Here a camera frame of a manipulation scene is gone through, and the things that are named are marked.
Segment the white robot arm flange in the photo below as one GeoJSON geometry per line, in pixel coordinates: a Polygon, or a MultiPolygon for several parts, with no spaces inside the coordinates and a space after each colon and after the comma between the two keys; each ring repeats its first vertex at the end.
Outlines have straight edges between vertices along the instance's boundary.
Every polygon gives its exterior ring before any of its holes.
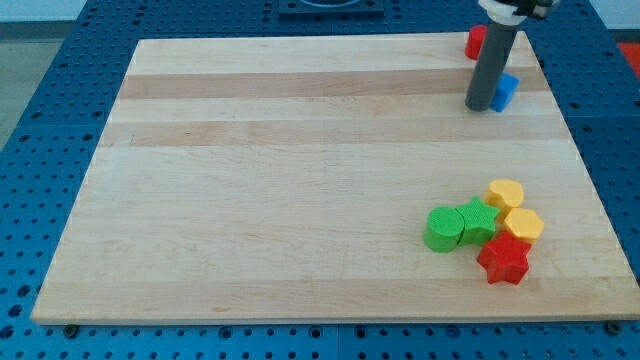
{"type": "Polygon", "coordinates": [[[559,0],[479,0],[478,5],[496,23],[506,26],[521,24],[526,18],[546,19],[559,5],[559,0]]]}

